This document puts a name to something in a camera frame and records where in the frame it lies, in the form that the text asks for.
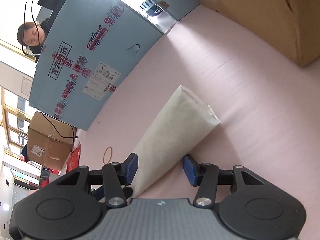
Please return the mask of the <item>yellow rubber band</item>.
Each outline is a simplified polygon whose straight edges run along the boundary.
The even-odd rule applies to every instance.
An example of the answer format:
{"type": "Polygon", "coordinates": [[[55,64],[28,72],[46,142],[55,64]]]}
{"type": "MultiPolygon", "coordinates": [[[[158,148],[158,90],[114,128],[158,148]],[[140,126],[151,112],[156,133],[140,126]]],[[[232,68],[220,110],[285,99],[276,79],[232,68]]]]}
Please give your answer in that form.
{"type": "Polygon", "coordinates": [[[113,148],[108,146],[103,153],[103,164],[109,164],[112,160],[113,148]]]}

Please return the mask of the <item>white fabric shopping bag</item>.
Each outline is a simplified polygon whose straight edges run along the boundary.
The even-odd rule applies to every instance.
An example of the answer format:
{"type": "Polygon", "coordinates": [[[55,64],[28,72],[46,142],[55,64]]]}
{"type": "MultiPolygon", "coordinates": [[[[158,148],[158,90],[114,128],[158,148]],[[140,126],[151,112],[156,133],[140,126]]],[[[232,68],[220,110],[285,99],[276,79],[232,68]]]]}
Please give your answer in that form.
{"type": "Polygon", "coordinates": [[[133,150],[138,155],[133,196],[138,197],[164,176],[219,123],[210,106],[179,86],[133,150]]]}

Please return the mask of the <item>red paper-cut decoration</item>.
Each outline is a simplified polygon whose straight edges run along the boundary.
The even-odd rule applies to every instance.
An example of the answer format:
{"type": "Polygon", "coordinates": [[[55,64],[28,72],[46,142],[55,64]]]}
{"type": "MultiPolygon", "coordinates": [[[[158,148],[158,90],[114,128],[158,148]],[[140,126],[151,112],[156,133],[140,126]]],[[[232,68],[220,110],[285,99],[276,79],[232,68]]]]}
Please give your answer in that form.
{"type": "Polygon", "coordinates": [[[52,181],[56,180],[57,178],[77,168],[79,166],[80,155],[81,155],[81,143],[78,142],[74,152],[69,155],[61,171],[43,167],[41,171],[39,187],[42,188],[48,185],[49,183],[51,183],[52,181]]]}

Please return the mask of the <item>brown cardboard box left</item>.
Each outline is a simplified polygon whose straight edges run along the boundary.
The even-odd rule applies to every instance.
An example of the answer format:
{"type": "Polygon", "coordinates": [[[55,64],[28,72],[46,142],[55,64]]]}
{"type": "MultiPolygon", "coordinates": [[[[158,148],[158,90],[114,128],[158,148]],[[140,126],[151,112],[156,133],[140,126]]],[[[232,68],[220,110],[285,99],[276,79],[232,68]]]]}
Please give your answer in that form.
{"type": "Polygon", "coordinates": [[[75,127],[35,112],[28,127],[27,158],[61,170],[73,149],[75,135],[75,127]]]}

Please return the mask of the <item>brown cardboard box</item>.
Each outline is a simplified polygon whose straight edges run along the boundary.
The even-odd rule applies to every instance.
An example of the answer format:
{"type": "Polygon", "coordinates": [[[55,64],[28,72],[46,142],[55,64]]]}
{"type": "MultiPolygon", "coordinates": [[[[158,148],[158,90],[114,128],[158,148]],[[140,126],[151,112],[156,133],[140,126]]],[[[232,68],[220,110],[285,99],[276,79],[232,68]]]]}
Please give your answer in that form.
{"type": "Polygon", "coordinates": [[[319,58],[319,0],[198,0],[242,25],[291,61],[319,58]]]}
{"type": "Polygon", "coordinates": [[[75,135],[75,127],[35,112],[28,127],[27,158],[61,170],[73,149],[75,135]]]}

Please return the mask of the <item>large blue cardboard box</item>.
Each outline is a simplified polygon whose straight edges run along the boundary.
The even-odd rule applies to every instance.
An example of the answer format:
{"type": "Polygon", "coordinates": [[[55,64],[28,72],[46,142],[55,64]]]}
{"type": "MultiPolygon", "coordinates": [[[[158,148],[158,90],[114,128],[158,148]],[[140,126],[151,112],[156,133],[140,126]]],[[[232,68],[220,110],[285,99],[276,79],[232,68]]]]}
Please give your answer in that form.
{"type": "Polygon", "coordinates": [[[66,0],[43,45],[29,104],[87,130],[161,36],[120,0],[66,0]]]}

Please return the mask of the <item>brown cardboard box right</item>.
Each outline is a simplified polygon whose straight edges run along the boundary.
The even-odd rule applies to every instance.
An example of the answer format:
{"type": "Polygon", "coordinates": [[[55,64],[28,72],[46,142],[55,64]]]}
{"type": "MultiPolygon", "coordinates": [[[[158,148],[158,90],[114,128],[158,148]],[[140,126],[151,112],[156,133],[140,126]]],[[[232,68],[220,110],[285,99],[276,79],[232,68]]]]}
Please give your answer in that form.
{"type": "Polygon", "coordinates": [[[319,58],[319,0],[198,0],[242,25],[291,61],[319,58]]]}

